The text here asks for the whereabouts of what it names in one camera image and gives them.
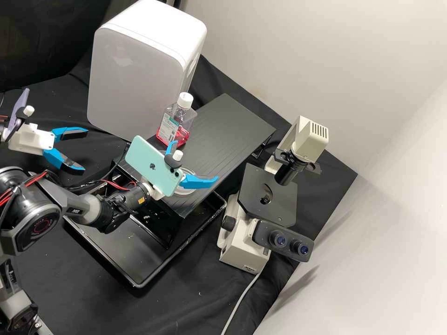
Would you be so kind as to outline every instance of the red liquid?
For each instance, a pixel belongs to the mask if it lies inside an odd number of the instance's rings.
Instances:
[[[164,143],[165,145],[169,145],[169,143],[166,143],[161,137],[159,137],[158,133],[160,131],[160,127],[157,129],[157,134],[156,137],[159,139],[159,141],[161,141],[162,143]],[[182,126],[178,127],[177,130],[177,134],[175,136],[175,138],[173,139],[173,141],[178,141],[177,147],[181,147],[183,144],[186,143],[186,141],[188,140],[188,138],[190,137],[190,133],[189,131],[183,129]]]

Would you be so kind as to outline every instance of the white wall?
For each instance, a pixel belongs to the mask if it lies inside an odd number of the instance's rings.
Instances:
[[[438,0],[183,0],[203,54],[288,121],[330,130],[328,149],[362,172],[447,77]]]
[[[447,82],[359,176],[256,335],[445,334]]]

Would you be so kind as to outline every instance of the white box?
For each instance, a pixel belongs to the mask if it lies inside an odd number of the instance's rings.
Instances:
[[[206,26],[157,0],[140,0],[95,32],[87,118],[131,141],[153,136],[164,109],[188,91]]]

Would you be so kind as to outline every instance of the mint green smartphone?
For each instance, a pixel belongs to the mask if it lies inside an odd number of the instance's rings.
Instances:
[[[163,154],[141,136],[135,136],[126,154],[126,162],[165,195],[171,196],[183,178],[181,169],[165,163]]]

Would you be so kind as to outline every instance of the flask label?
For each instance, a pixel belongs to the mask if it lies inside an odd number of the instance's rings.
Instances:
[[[175,139],[178,126],[178,122],[171,118],[167,113],[165,113],[160,125],[158,137],[160,137],[163,142],[169,144],[172,140]]]

